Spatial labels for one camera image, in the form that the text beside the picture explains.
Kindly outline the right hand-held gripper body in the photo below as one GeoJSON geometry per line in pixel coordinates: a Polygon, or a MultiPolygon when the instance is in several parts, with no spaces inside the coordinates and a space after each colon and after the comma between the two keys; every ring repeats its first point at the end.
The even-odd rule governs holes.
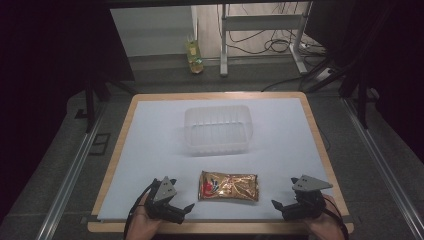
{"type": "Polygon", "coordinates": [[[322,190],[330,189],[333,185],[308,175],[293,177],[291,181],[296,203],[282,207],[283,219],[291,221],[319,217],[326,207],[322,190]]]}

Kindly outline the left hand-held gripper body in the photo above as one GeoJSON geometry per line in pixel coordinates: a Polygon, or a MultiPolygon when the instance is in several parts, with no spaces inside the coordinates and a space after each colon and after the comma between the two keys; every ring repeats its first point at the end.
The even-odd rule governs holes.
{"type": "Polygon", "coordinates": [[[153,180],[144,202],[144,207],[150,218],[177,224],[184,221],[186,212],[170,204],[172,198],[177,194],[174,188],[175,182],[175,179],[169,179],[167,176],[161,181],[153,180]]]}

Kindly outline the golden snack packet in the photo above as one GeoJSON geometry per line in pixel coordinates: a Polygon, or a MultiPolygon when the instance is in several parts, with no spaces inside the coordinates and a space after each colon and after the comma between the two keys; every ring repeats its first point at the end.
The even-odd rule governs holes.
{"type": "Polygon", "coordinates": [[[199,178],[198,199],[259,200],[258,176],[203,171],[199,178]]]}

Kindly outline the clear plastic container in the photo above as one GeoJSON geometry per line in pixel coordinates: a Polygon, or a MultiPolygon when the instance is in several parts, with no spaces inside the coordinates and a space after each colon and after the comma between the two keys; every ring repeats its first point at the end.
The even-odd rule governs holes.
{"type": "Polygon", "coordinates": [[[245,105],[196,107],[185,112],[184,137],[196,156],[244,152],[252,135],[252,117],[245,105]]]}

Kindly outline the person's right hand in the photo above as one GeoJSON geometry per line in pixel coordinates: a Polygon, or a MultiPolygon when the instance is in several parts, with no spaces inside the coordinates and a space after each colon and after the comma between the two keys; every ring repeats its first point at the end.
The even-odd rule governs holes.
{"type": "Polygon", "coordinates": [[[323,197],[326,203],[326,212],[317,218],[306,218],[303,223],[317,240],[346,240],[340,222],[334,218],[334,216],[341,216],[334,198],[326,194],[323,197]]]}

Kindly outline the person's left hand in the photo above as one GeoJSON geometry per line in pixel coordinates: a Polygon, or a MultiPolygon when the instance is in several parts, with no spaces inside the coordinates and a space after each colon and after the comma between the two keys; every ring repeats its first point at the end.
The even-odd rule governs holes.
{"type": "Polygon", "coordinates": [[[143,196],[132,215],[125,240],[152,240],[159,230],[162,221],[151,219],[144,207],[147,196],[143,196]]]}

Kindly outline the white table mat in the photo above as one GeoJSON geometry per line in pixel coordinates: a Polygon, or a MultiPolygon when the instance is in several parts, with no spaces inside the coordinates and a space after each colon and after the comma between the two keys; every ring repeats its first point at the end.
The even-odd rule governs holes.
{"type": "Polygon", "coordinates": [[[172,205],[193,208],[186,216],[188,220],[278,219],[281,214],[272,203],[293,203],[293,178],[309,175],[326,179],[299,99],[244,101],[253,122],[248,149],[231,155],[197,156],[185,141],[185,113],[208,104],[206,100],[138,103],[99,219],[126,219],[152,180],[164,177],[176,182],[172,205]],[[204,171],[257,175],[258,201],[199,199],[199,177],[204,171]]]}

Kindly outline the black metal stand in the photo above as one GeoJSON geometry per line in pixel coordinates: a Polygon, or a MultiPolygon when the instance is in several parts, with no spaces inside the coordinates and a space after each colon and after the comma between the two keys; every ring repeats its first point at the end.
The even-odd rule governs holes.
{"type": "Polygon", "coordinates": [[[354,90],[357,90],[357,119],[360,124],[367,129],[366,104],[370,101],[368,97],[368,73],[365,68],[351,68],[346,73],[338,92],[342,98],[349,98],[354,90]]]}
{"type": "Polygon", "coordinates": [[[94,96],[101,102],[107,102],[111,93],[106,86],[106,81],[101,80],[100,78],[88,78],[85,81],[85,102],[86,102],[86,113],[83,113],[82,109],[79,109],[75,118],[86,118],[87,119],[87,127],[86,132],[90,133],[94,127],[94,123],[96,120],[95,117],[95,108],[94,108],[94,96]]]}

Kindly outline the white power strip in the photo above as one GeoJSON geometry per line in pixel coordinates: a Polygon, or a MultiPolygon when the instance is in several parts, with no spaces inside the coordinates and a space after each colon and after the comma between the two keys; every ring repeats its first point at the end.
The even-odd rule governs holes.
{"type": "Polygon", "coordinates": [[[325,80],[327,77],[329,77],[333,73],[333,70],[331,68],[325,68],[321,73],[319,73],[315,79],[320,82],[325,80]]]}

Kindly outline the yellow drink bottle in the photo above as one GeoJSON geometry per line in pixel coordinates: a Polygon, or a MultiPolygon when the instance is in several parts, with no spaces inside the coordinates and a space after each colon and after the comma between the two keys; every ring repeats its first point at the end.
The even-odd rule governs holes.
{"type": "Polygon", "coordinates": [[[198,41],[193,35],[187,36],[185,47],[190,71],[193,74],[200,74],[204,69],[203,59],[201,57],[198,41]]]}

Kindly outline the aluminium floor rail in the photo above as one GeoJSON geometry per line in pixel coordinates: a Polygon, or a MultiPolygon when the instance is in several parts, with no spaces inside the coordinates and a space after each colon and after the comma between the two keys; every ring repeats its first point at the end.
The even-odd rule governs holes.
{"type": "Polygon", "coordinates": [[[88,156],[89,150],[94,142],[94,138],[98,132],[102,122],[107,103],[100,103],[94,115],[94,123],[91,130],[84,134],[84,138],[79,145],[78,151],[73,158],[71,165],[62,181],[62,184],[54,198],[49,211],[36,235],[35,240],[52,240],[56,229],[63,216],[64,210],[69,202],[77,179],[82,171],[88,156]]]}
{"type": "Polygon", "coordinates": [[[355,109],[354,104],[347,99],[341,99],[341,102],[345,106],[347,113],[353,125],[357,129],[360,137],[363,139],[363,142],[372,160],[374,161],[378,172],[380,173],[402,216],[404,217],[406,224],[411,230],[415,240],[424,240],[424,221],[419,216],[418,211],[413,205],[410,197],[406,194],[398,179],[395,177],[392,169],[386,161],[386,158],[372,137],[371,132],[366,129],[360,122],[359,118],[357,117],[357,110],[355,109]]]}

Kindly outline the black floor bracket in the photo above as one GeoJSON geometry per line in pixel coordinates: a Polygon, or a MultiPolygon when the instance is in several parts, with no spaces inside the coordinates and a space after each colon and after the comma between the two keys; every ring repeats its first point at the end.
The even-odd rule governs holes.
{"type": "Polygon", "coordinates": [[[106,153],[109,140],[110,140],[110,133],[98,133],[94,141],[91,145],[89,155],[90,156],[103,156],[106,153]]]}

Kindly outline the white wall panel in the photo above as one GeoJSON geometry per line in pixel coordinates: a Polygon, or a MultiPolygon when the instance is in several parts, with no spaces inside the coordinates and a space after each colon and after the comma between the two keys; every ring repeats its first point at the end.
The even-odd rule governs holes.
{"type": "Polygon", "coordinates": [[[184,54],[187,38],[196,37],[197,13],[192,6],[110,12],[128,57],[184,54]]]}

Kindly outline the white metal desk frame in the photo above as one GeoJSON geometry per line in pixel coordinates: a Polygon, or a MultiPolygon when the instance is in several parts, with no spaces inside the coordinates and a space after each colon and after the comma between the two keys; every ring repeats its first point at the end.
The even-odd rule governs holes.
{"type": "Polygon", "coordinates": [[[231,16],[227,14],[228,4],[221,6],[221,50],[220,50],[220,75],[228,75],[227,34],[230,31],[255,31],[255,30],[296,30],[297,35],[289,50],[301,75],[307,73],[305,64],[300,56],[300,42],[307,24],[313,2],[308,1],[301,14],[292,15],[253,15],[231,16]]]}

